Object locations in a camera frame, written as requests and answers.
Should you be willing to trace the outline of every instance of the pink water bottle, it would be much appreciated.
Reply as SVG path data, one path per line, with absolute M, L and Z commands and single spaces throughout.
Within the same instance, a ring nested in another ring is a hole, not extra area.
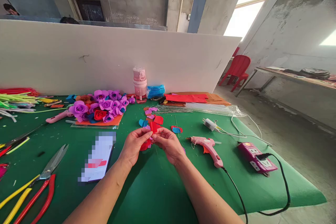
M 136 102 L 139 104 L 147 101 L 146 87 L 147 79 L 145 69 L 143 67 L 133 68 L 133 84 L 135 89 Z

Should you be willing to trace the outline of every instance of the green table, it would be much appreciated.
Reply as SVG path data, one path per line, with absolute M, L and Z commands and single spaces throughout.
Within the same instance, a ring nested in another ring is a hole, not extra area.
M 143 105 L 130 104 L 120 123 L 118 130 L 70 128 L 63 119 L 55 124 L 39 129 L 30 140 L 10 155 L 1 158 L 1 163 L 10 162 L 8 172 L 0 181 L 0 201 L 4 200 L 16 189 L 39 174 L 49 159 L 63 145 L 69 149 L 56 169 L 56 185 L 54 198 L 49 209 L 39 223 L 61 223 L 75 207 L 93 189 L 96 183 L 80 186 L 77 178 L 84 168 L 85 159 L 92 149 L 98 131 L 116 131 L 117 142 L 114 145 L 110 166 L 117 160 L 128 133 L 139 128 L 139 119 L 145 119 L 143 107 L 154 106 L 148 101 Z M 37 125 L 44 123 L 46 118 L 56 115 L 59 111 L 37 114 L 18 114 L 17 123 L 9 118 L 0 121 L 1 142 L 23 134 Z M 186 137 L 201 136 L 222 142 L 215 149 L 222 158 L 224 166 L 235 181 L 248 212 L 282 208 L 287 197 L 280 170 L 271 172 L 270 177 L 257 174 L 252 166 L 244 160 L 237 149 L 237 140 L 231 136 L 210 132 L 202 125 L 203 118 L 218 120 L 219 126 L 228 132 L 236 132 L 230 117 L 206 113 L 163 114 L 166 128 L 177 125 L 183 128 L 178 138 L 185 148 L 188 158 L 201 172 L 204 178 L 220 194 L 221 197 L 236 211 L 243 214 L 241 202 L 231 181 L 223 170 L 217 169 L 209 154 L 203 154 L 203 148 L 192 149 Z M 239 119 L 234 119 L 244 134 L 253 134 Z M 247 141 L 254 143 L 262 152 L 276 154 L 271 148 L 256 138 Z M 316 205 L 326 202 L 323 194 L 308 180 L 301 176 L 293 167 L 279 157 L 283 163 L 292 198 L 292 207 Z M 26 206 L 27 202 L 38 191 L 42 182 L 37 183 L 15 218 Z M 45 190 L 35 205 L 27 213 L 22 223 L 30 223 L 40 211 L 48 190 Z M 0 222 L 10 213 L 19 196 L 16 196 L 0 210 Z M 151 149 L 141 152 L 138 162 L 132 168 L 118 201 L 109 219 L 109 223 L 196 223 L 197 218 L 184 186 L 168 162 L 163 150 L 153 145 Z

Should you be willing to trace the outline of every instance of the foam board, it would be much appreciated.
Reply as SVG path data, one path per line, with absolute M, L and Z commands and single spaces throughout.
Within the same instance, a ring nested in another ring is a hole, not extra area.
M 46 95 L 96 89 L 133 93 L 132 69 L 143 66 L 148 85 L 212 93 L 239 42 L 238 37 L 0 20 L 0 85 L 32 87 Z

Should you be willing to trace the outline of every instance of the doorway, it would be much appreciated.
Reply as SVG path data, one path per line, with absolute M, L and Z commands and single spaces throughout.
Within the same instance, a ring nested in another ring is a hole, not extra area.
M 76 0 L 83 20 L 105 22 L 99 0 Z

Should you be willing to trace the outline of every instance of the black bag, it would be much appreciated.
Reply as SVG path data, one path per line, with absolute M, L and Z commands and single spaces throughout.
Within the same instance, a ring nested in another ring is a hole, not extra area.
M 330 72 L 323 69 L 316 69 L 316 68 L 303 68 L 300 72 L 286 69 L 284 72 L 296 74 L 308 78 L 314 79 L 328 79 L 330 77 Z

